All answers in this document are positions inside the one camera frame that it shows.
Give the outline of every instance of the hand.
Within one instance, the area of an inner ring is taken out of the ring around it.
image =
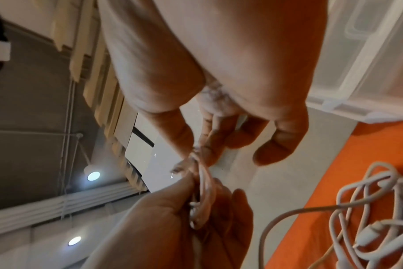
[[[258,165],[289,156],[308,129],[305,99],[327,0],[100,0],[104,35],[128,102],[186,157],[194,143],[179,107],[196,94],[208,164],[224,148],[277,130]],[[238,115],[246,122],[235,131]]]
[[[242,190],[233,194],[218,181],[217,199],[205,228],[189,225],[188,201],[194,180],[187,175],[161,191],[143,197],[88,259],[85,269],[153,268],[238,269],[253,232],[253,212]],[[199,257],[194,256],[194,236]]]

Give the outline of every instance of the white wall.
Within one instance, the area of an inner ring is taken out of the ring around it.
[[[88,257],[141,196],[0,235],[0,269],[62,269]],[[82,240],[68,246],[76,236]]]
[[[54,16],[56,0],[38,0],[41,6],[36,7],[32,0],[0,0],[0,14],[3,19],[26,28],[32,32],[51,39],[51,22]],[[78,6],[80,0],[71,0],[69,8],[69,28],[65,45],[72,47],[74,43],[74,32],[78,22]],[[94,16],[91,24],[91,31],[86,53],[91,54],[97,32],[98,16]]]

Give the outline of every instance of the ceiling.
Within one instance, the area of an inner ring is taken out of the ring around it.
[[[63,133],[70,52],[58,53],[50,41],[16,26],[7,25],[6,35],[12,54],[0,72],[0,129]],[[71,132],[84,134],[81,142],[86,153],[105,173],[89,183],[83,174],[87,163],[77,151],[68,193],[126,180],[85,103],[83,85],[81,80],[76,89]],[[58,180],[62,141],[61,136],[0,134],[0,209],[62,194]],[[75,143],[72,137],[68,170]]]

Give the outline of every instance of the orange fabric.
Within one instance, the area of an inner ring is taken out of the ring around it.
[[[359,123],[317,185],[306,207],[334,204],[338,190],[344,185],[361,180],[367,167],[375,161],[389,162],[403,175],[403,122],[374,125]],[[350,196],[351,193],[345,195],[347,200]],[[390,218],[392,211],[393,194],[389,194],[372,204],[370,221]],[[356,233],[361,212],[362,208],[354,211],[349,225],[351,235]],[[322,212],[298,216],[266,268],[308,268],[332,244],[328,232],[330,215],[331,212]],[[398,258],[399,253],[396,253],[384,259],[382,268],[390,268]],[[336,260],[333,253],[319,268],[335,268]]]

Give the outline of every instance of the floor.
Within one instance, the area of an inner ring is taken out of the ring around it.
[[[255,228],[244,269],[257,267],[259,238],[265,226],[277,215],[305,205],[357,124],[356,121],[314,109],[309,110],[309,115],[307,135],[286,160],[262,168],[257,168],[252,162],[254,151],[275,130],[273,124],[269,124],[252,145],[238,151],[226,151],[211,169],[213,175],[231,190],[244,189],[254,211]],[[265,246],[266,261],[294,219],[282,221],[271,231]]]

